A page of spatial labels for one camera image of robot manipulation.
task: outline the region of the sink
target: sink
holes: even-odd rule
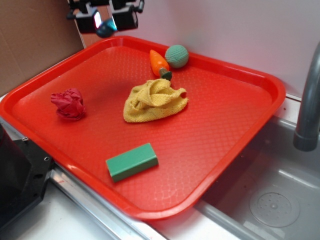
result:
[[[295,127],[272,117],[196,208],[241,239],[319,239],[320,147],[295,149]]]

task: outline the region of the tray rim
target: tray rim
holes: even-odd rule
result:
[[[132,36],[114,36],[111,38],[100,40],[95,44],[89,46],[88,48],[85,48],[75,53],[74,55],[68,57],[67,59],[61,61],[60,63],[50,67],[49,69],[45,70],[44,72],[38,74],[37,76],[31,78],[30,80],[26,81],[25,83],[21,84],[20,86],[10,91],[0,102],[0,116],[2,116],[8,123],[10,123],[19,132],[21,132],[25,136],[28,136],[33,141],[35,141],[45,151],[49,152],[50,154],[52,152],[55,152],[55,154],[52,154],[54,159],[67,158],[69,162],[74,163],[75,162],[74,160],[70,159],[68,156],[64,155],[62,152],[56,152],[55,149],[50,146],[50,144],[46,143],[42,139],[39,139],[37,134],[35,134],[30,129],[25,127],[18,119],[14,118],[11,115],[11,111],[10,111],[11,107],[13,107],[20,99],[30,94],[32,92],[31,90],[35,89],[35,86],[37,89],[45,85],[46,83],[52,81],[52,79],[54,79],[54,76],[58,77],[60,74],[66,72],[65,70],[63,70],[64,68],[67,68],[68,70],[70,70],[70,68],[76,66],[78,63],[83,62],[84,60],[94,56],[95,54],[101,52],[106,48],[121,47],[121,46],[130,47],[137,43],[142,44],[146,52],[147,51],[149,52],[150,47],[152,47],[152,49],[154,49],[155,51],[159,52],[162,55],[165,54],[165,51],[168,48],[168,46],[143,40],[140,38],[132,37]],[[228,167],[228,165],[239,154],[239,152],[249,143],[249,141],[258,133],[258,131],[267,123],[267,121],[272,117],[272,115],[276,112],[276,110],[281,106],[281,104],[283,103],[286,97],[285,87],[278,78],[268,73],[264,73],[261,71],[257,71],[254,69],[250,69],[247,67],[243,67],[240,65],[221,61],[218,59],[210,58],[210,57],[199,55],[192,52],[189,52],[189,55],[190,55],[189,61],[191,62],[191,64],[194,64],[195,67],[197,68],[208,70],[207,67],[208,66],[212,67],[213,65],[213,66],[216,66],[216,68],[210,69],[210,71],[218,74],[223,72],[224,73],[223,75],[226,77],[228,77],[227,76],[228,73],[234,73],[234,71],[237,71],[240,79],[236,78],[236,80],[243,81],[243,82],[258,86],[260,88],[263,88],[271,95],[272,104],[270,105],[268,110],[264,112],[264,114],[258,119],[258,121],[256,121],[252,125],[252,127],[238,141],[238,143],[241,142],[246,144],[237,143],[223,157],[226,159],[230,159],[226,166]],[[92,183],[94,183],[94,190],[97,193],[99,193],[104,198],[111,201],[118,208],[120,208],[127,214],[131,215],[132,217],[135,217],[141,220],[158,220],[158,219],[171,217],[173,215],[176,215],[192,207],[195,204],[195,202],[197,202],[198,199],[200,199],[200,197],[205,192],[205,190],[208,189],[210,185],[214,182],[214,180],[217,178],[216,169],[219,168],[219,165],[225,166],[226,162],[220,161],[210,171],[210,173],[200,182],[198,187],[189,196],[187,196],[187,198],[185,198],[181,203],[173,207],[170,207],[168,209],[156,210],[156,211],[146,211],[136,207],[134,204],[129,202],[126,198],[122,197],[119,193],[112,190],[110,187],[105,186],[100,181],[96,181],[96,179],[93,176],[81,171],[78,168],[73,168],[71,172],[81,181],[85,179],[85,181],[83,182],[88,186],[92,186]],[[102,194],[105,192],[107,192],[110,195],[106,197],[105,196],[106,194]]]

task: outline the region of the teal ball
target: teal ball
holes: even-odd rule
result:
[[[174,69],[182,68],[189,60],[189,53],[182,45],[172,45],[165,52],[165,60]]]

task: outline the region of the plush vegetable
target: plush vegetable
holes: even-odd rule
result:
[[[150,50],[150,63],[153,73],[162,79],[171,80],[172,72],[167,61],[155,50]]]

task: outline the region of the faucet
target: faucet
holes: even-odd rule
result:
[[[317,147],[320,130],[320,42],[313,54],[305,82],[293,145],[309,152]]]

